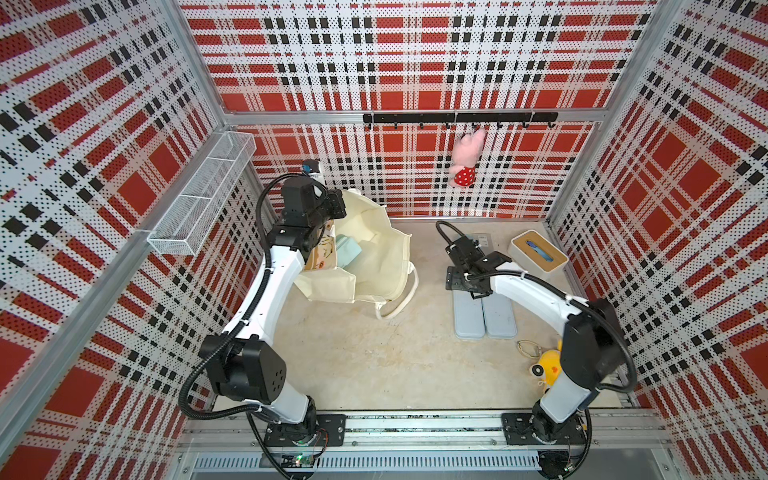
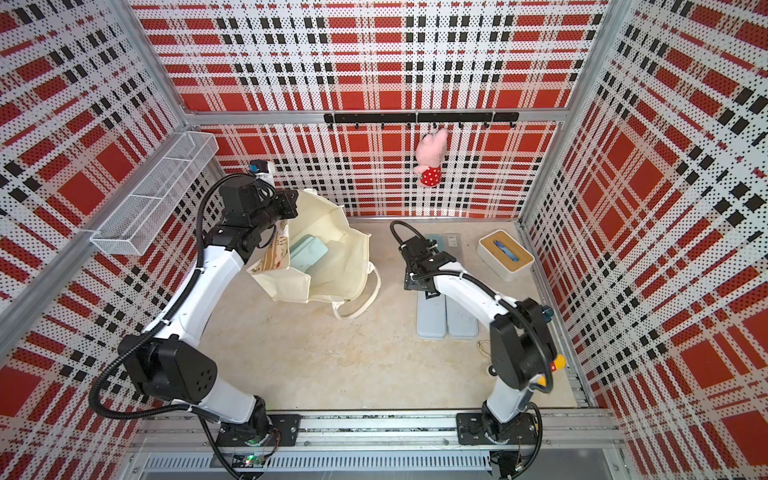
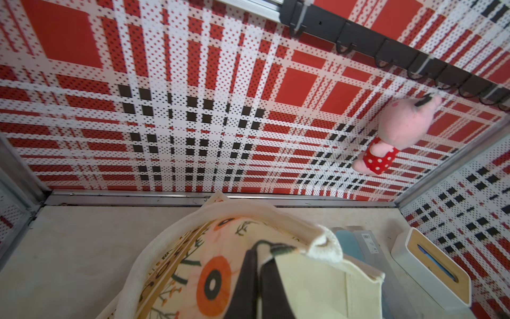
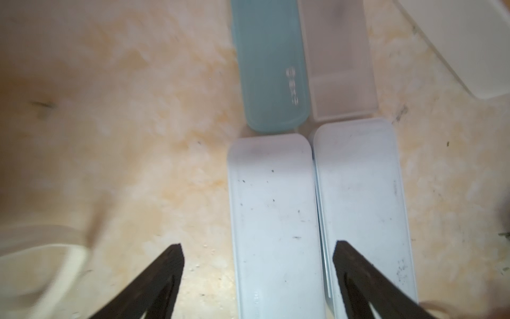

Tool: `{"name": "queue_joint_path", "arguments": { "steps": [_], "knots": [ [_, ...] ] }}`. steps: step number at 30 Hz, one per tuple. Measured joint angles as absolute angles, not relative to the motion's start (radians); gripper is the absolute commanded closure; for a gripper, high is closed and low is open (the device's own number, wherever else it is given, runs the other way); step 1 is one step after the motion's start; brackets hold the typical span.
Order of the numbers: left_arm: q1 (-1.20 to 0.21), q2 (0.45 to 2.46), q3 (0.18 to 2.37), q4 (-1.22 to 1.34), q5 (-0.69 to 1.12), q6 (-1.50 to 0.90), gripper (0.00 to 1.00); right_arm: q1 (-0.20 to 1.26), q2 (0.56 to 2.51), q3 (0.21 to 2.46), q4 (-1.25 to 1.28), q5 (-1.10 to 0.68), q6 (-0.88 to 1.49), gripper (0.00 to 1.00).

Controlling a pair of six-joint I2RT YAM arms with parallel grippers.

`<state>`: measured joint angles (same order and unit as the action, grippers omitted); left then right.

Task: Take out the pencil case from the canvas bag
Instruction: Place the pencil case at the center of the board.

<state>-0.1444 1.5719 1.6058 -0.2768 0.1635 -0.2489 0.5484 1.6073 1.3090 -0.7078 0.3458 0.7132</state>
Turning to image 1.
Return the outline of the transparent grey pencil case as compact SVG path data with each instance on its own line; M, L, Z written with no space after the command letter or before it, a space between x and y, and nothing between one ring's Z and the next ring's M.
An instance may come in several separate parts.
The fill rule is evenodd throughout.
M483 251L493 251L494 250L494 244L492 241L492 237L490 234L487 233L474 233L472 234L472 238L478 243L478 246Z

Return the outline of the mint green pencil case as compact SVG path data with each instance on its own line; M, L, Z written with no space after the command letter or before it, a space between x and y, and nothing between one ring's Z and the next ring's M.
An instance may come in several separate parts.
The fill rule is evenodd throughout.
M338 235L335 238L335 245L338 268L346 268L362 253L361 246L349 236Z

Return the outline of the light blue pencil case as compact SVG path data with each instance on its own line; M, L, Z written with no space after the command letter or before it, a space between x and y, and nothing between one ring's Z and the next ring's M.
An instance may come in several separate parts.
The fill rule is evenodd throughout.
M462 340L479 340L486 334L481 299L473 299L469 292L453 291L454 331Z
M486 334L492 339L513 339L518 329L513 302L498 293L481 299Z

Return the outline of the cream floral canvas bag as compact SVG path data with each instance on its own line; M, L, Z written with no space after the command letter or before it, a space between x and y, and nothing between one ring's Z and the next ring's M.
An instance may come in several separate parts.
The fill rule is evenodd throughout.
M411 302L419 287L411 261L411 236L394 228L386 208L357 190L344 190L347 215L330 220L295 285L310 301L372 303L376 318L391 320ZM362 253L337 267L335 238L354 238Z

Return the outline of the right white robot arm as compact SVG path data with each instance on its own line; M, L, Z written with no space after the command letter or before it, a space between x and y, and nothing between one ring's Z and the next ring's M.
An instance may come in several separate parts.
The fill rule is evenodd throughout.
M572 296L506 254L485 253L477 240L447 221L438 220L436 230L452 262L446 272L448 290L466 292L474 300L504 297L560 336L560 373L531 409L529 431L536 441L557 443L600 392L634 390L638 370L610 302Z

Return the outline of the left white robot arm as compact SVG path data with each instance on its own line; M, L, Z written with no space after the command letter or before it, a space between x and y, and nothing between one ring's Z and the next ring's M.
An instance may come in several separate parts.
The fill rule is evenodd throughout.
M283 431L290 442L307 444L320 428L314 400L288 381L287 365L273 348L277 321L295 280L317 247L327 223L346 215L343 195L330 189L316 175L282 174L265 186L256 212L261 214L267 196L281 189L283 209L271 227L257 222L263 250L257 275L234 317L218 334L204 338L200 363L183 382L178 394L181 412L193 420L216 420L243 414L260 419L274 431ZM205 376L216 395L235 406L204 411L193 406L189 395Z

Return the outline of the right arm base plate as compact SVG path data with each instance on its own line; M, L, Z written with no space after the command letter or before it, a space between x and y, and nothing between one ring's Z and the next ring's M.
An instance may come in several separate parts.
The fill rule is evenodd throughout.
M584 446L586 431L578 414L556 423L546 414L504 413L502 433L506 443L524 446Z

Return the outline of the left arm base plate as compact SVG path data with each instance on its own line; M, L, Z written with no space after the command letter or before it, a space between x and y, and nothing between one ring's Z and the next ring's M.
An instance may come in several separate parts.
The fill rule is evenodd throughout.
M299 424L270 423L263 442L268 447L342 446L346 420L347 416L344 414L311 413Z

